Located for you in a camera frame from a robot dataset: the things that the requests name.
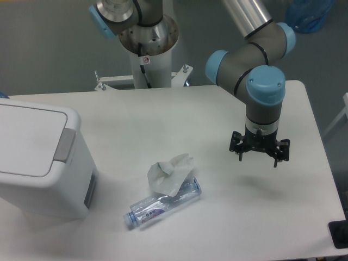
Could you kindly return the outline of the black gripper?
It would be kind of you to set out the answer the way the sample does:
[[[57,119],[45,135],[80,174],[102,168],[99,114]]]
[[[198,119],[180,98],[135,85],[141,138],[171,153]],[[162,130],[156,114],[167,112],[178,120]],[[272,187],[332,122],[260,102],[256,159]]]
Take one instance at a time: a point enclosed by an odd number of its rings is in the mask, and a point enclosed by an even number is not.
[[[276,140],[278,129],[270,134],[263,134],[262,130],[250,131],[245,127],[245,135],[234,131],[232,133],[229,151],[238,155],[242,161],[243,154],[249,151],[263,152],[274,158],[274,168],[282,161],[289,161],[290,140]]]

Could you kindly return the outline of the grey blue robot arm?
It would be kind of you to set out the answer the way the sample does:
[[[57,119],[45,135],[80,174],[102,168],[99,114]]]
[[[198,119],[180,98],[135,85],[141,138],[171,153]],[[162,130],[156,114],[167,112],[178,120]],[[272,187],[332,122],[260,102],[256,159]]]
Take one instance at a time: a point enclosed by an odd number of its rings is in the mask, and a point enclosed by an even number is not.
[[[207,78],[246,106],[245,133],[233,132],[229,149],[242,156],[266,153],[276,163],[290,157],[290,140],[277,140],[285,97],[285,76],[273,63],[296,44],[294,31],[275,23],[261,1],[224,1],[247,44],[235,53],[214,52],[205,66]],[[107,39],[119,38],[132,63],[137,89],[172,86],[171,51],[178,41],[176,22],[162,1],[97,1],[89,13]]]

